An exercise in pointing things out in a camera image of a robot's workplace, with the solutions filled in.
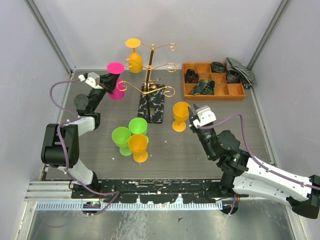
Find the pink plastic goblet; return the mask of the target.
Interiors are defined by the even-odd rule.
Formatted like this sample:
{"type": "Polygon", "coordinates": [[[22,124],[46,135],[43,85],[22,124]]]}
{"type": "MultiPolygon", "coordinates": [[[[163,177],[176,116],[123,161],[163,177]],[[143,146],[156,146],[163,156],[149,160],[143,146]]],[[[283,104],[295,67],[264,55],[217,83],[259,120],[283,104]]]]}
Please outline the pink plastic goblet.
{"type": "MultiPolygon", "coordinates": [[[[125,66],[120,62],[114,61],[107,65],[107,70],[109,73],[120,75],[125,71],[125,66]]],[[[114,101],[121,100],[125,97],[124,85],[123,83],[120,83],[121,81],[122,80],[118,77],[113,94],[108,94],[108,96],[114,101]]]]}

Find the green goblet front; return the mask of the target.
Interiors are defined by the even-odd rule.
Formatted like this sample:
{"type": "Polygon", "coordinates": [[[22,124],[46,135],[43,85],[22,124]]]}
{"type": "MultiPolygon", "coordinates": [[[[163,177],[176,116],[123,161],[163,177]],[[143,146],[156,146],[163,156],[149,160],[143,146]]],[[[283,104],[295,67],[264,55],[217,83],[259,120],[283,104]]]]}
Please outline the green goblet front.
{"type": "Polygon", "coordinates": [[[120,154],[126,157],[132,154],[128,145],[131,136],[130,130],[124,126],[117,127],[111,134],[112,141],[119,147],[120,154]]]}

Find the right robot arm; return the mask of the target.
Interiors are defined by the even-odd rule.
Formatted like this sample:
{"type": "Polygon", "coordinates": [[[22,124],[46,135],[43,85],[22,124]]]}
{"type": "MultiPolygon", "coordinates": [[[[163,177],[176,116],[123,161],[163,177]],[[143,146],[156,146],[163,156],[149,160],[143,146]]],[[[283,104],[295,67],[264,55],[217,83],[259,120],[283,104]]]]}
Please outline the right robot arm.
{"type": "Polygon", "coordinates": [[[230,130],[215,132],[218,124],[207,105],[188,107],[189,128],[197,137],[207,159],[223,172],[219,191],[225,197],[249,195],[265,198],[291,208],[305,218],[317,219],[320,212],[320,177],[301,176],[258,159],[230,130]]]}

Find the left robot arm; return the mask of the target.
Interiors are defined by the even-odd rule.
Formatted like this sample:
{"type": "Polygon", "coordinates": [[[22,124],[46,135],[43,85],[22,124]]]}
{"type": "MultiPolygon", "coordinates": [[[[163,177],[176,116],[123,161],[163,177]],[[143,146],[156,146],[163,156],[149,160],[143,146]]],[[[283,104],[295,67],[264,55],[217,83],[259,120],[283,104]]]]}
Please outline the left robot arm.
{"type": "Polygon", "coordinates": [[[106,94],[113,94],[119,74],[103,75],[95,72],[78,76],[78,81],[91,87],[89,94],[80,93],[74,98],[76,119],[62,124],[50,123],[46,126],[41,161],[68,175],[75,183],[76,190],[88,198],[100,195],[101,186],[97,174],[88,169],[80,160],[79,138],[85,133],[96,130],[101,122],[96,108],[106,94]]]}

